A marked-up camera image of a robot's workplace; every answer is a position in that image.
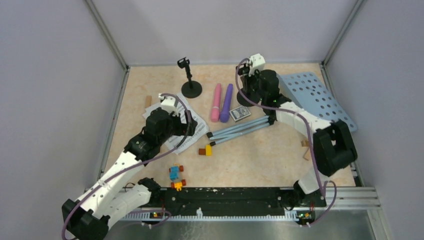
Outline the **pink toy microphone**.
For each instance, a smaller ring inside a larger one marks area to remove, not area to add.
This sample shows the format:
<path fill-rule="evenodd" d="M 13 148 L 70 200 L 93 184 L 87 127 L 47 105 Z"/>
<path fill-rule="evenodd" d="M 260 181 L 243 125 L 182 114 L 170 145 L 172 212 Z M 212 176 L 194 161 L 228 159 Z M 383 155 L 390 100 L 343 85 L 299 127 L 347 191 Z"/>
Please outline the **pink toy microphone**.
<path fill-rule="evenodd" d="M 220 119 L 220 105 L 221 105 L 222 85 L 217 83 L 213 93 L 212 108 L 210 111 L 210 120 L 216 123 Z"/>

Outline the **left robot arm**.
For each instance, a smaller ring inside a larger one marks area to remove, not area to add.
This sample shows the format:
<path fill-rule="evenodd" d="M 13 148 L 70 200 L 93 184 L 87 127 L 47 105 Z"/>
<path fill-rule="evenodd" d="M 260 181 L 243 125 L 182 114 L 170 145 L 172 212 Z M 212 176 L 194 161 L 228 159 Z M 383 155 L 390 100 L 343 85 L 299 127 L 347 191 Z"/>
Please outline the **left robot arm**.
<path fill-rule="evenodd" d="M 141 132 L 132 137 L 112 167 L 83 195 L 68 199 L 62 205 L 62 239 L 66 232 L 77 240 L 103 240 L 112 226 L 135 208 L 154 207 L 160 202 L 159 191 L 151 188 L 154 183 L 136 185 L 119 195 L 121 188 L 148 163 L 158 160 L 161 146 L 172 136 L 186 139 L 193 136 L 198 123 L 190 110 L 184 111 L 185 123 L 175 110 L 161 107 L 153 110 Z"/>

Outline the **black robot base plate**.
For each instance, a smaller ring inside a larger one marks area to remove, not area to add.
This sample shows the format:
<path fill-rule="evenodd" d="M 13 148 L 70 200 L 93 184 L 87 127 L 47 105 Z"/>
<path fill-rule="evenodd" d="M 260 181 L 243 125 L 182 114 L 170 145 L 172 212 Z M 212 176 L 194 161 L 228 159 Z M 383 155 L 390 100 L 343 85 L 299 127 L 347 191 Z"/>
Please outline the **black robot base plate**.
<path fill-rule="evenodd" d="M 290 187 L 167 187 L 153 193 L 142 208 L 167 210 L 173 217 L 265 217 L 326 206 L 318 191 L 305 195 Z"/>

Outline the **purple toy microphone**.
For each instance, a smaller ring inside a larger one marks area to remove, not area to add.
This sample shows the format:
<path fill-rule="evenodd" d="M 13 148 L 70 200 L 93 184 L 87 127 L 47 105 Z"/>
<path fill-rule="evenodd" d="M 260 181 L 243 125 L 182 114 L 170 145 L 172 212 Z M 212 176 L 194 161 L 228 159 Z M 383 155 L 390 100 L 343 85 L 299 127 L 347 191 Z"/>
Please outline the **purple toy microphone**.
<path fill-rule="evenodd" d="M 232 102 L 232 97 L 233 97 L 233 90 L 234 90 L 234 86 L 233 86 L 232 83 L 230 83 L 227 86 L 224 102 L 223 102 L 223 105 L 222 105 L 221 112 L 219 114 L 219 120 L 222 123 L 227 123 L 229 121 L 230 107 L 231 107 L 231 102 Z"/>

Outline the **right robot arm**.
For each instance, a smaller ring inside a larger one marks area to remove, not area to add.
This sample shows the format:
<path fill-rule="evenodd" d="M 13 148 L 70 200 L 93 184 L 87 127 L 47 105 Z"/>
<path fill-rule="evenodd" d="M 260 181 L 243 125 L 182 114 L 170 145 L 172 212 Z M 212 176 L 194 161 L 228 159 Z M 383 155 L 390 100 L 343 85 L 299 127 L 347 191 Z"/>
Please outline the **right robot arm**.
<path fill-rule="evenodd" d="M 330 177 L 346 168 L 358 158 L 348 124 L 343 120 L 325 120 L 309 113 L 280 93 L 278 75 L 274 70 L 254 69 L 248 64 L 239 64 L 235 80 L 259 98 L 260 104 L 252 101 L 242 88 L 241 97 L 249 104 L 261 108 L 275 121 L 290 125 L 307 137 L 312 167 L 293 185 L 289 199 L 299 206 L 307 206 L 315 196 L 325 197 Z"/>

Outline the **black microphone stand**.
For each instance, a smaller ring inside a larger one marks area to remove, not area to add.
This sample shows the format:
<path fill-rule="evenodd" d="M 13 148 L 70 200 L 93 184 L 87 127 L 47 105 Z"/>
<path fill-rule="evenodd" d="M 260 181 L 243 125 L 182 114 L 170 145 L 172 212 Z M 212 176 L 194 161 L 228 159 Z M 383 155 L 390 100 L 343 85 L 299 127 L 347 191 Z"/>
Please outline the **black microphone stand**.
<path fill-rule="evenodd" d="M 238 89 L 237 95 L 236 95 L 237 101 L 240 105 L 246 106 L 246 107 L 252 107 L 253 104 L 258 104 L 261 100 L 260 96 L 245 96 L 242 92 L 242 87 Z"/>
<path fill-rule="evenodd" d="M 189 99 L 199 97 L 203 91 L 203 88 L 199 82 L 192 80 L 193 76 L 190 69 L 190 60 L 186 57 L 183 57 L 177 61 L 177 65 L 180 69 L 185 70 L 187 77 L 187 82 L 185 82 L 181 87 L 182 95 Z"/>

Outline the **light blue music stand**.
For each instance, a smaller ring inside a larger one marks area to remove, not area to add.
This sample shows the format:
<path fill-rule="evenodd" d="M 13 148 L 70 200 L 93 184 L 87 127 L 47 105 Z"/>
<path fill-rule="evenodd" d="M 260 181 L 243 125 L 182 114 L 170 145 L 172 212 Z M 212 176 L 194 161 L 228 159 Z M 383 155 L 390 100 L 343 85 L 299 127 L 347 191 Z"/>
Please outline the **light blue music stand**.
<path fill-rule="evenodd" d="M 331 92 L 320 82 L 312 72 L 302 75 L 278 75 L 279 84 L 291 102 L 287 107 L 298 114 L 306 114 L 311 132 L 318 128 L 328 127 L 330 122 L 343 121 L 350 132 L 358 130 L 357 125 L 345 112 Z M 255 120 L 236 124 L 222 130 L 208 132 L 206 135 L 214 146 L 242 135 L 271 126 L 275 121 L 270 116 L 262 116 Z"/>

